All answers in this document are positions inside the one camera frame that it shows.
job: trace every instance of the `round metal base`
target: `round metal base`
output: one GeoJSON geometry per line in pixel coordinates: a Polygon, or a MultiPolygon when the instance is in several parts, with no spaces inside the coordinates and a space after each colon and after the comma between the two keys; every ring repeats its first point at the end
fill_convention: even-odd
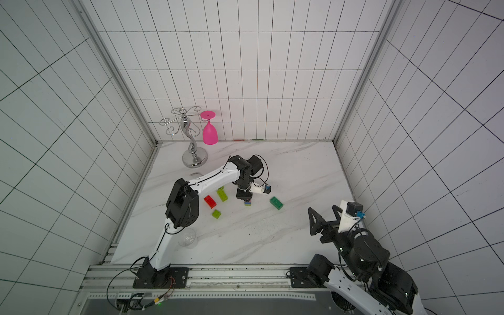
{"type": "Polygon", "coordinates": [[[207,151],[205,151],[205,149],[203,148],[197,148],[194,155],[189,151],[185,151],[184,154],[182,154],[182,163],[184,163],[186,167],[190,168],[202,166],[203,164],[205,164],[207,159],[207,151]]]}

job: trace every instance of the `white tile wall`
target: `white tile wall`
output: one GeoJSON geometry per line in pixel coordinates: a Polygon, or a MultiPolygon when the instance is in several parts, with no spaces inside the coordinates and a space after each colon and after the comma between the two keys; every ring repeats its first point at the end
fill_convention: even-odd
{"type": "Polygon", "coordinates": [[[158,122],[196,104],[222,140],[328,140],[391,1],[83,3],[157,139],[183,140],[158,122]]]}
{"type": "Polygon", "coordinates": [[[424,305],[499,313],[504,7],[458,2],[404,1],[336,143],[369,229],[424,305]]]}
{"type": "Polygon", "coordinates": [[[68,0],[2,1],[0,45],[0,313],[67,314],[152,145],[68,0]]]}

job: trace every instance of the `red lego brick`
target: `red lego brick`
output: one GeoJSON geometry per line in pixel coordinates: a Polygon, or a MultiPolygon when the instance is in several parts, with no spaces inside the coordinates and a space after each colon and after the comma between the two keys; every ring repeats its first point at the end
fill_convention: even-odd
{"type": "Polygon", "coordinates": [[[213,209],[217,205],[215,203],[215,201],[212,199],[212,197],[210,197],[210,196],[206,196],[203,199],[205,199],[205,201],[207,202],[207,204],[210,206],[210,209],[213,209]]]}

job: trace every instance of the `pink wine glass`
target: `pink wine glass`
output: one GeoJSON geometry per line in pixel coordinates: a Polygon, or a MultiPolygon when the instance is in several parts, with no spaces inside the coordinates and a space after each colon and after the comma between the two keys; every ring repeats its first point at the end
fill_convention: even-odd
{"type": "Polygon", "coordinates": [[[215,117],[215,113],[207,110],[202,112],[200,116],[207,121],[207,125],[203,128],[203,142],[208,145],[216,144],[219,142],[219,136],[215,127],[210,123],[210,119],[215,117]]]}

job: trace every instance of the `mounting plate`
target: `mounting plate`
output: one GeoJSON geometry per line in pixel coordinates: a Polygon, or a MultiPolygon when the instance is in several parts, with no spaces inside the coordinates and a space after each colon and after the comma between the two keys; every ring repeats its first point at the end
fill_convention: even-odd
{"type": "Polygon", "coordinates": [[[133,287],[135,289],[169,289],[171,276],[175,279],[175,289],[184,289],[188,272],[189,268],[170,267],[157,272],[153,277],[142,276],[143,273],[138,273],[138,279],[135,279],[133,287]]]}
{"type": "Polygon", "coordinates": [[[293,288],[325,288],[324,285],[314,285],[308,279],[309,271],[306,267],[290,267],[290,285],[293,288]]]}

